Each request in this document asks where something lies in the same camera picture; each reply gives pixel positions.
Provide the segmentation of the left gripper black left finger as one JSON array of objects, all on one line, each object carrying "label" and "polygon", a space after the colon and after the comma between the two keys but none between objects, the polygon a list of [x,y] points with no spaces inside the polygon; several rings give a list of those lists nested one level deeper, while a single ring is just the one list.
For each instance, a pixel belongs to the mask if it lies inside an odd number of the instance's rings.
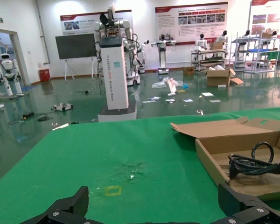
[{"label": "left gripper black left finger", "polygon": [[82,186],[73,196],[56,200],[42,214],[24,224],[84,224],[89,206],[89,189]]}]

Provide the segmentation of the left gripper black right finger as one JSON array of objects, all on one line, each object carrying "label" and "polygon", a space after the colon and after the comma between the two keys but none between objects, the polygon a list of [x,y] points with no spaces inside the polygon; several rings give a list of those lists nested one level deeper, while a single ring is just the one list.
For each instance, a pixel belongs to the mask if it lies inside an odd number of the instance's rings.
[{"label": "left gripper black right finger", "polygon": [[280,211],[255,196],[237,193],[227,184],[218,186],[218,204],[226,217],[215,224],[280,224]]}]

